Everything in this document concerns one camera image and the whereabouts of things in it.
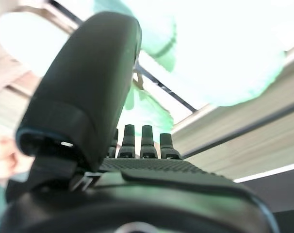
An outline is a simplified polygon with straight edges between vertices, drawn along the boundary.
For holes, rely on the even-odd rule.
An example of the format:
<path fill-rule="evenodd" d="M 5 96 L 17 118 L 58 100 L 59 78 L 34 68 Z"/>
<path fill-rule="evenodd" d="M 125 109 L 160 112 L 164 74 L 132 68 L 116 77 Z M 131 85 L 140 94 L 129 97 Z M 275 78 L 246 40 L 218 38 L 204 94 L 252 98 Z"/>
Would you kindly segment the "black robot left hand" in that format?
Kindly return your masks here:
<path fill-rule="evenodd" d="M 34 158 L 10 180 L 0 233 L 277 233 L 253 192 L 181 159 L 163 133 L 161 159 L 136 159 L 134 129 L 112 157 L 142 30 L 127 15 L 98 13 L 64 44 L 16 131 Z"/>

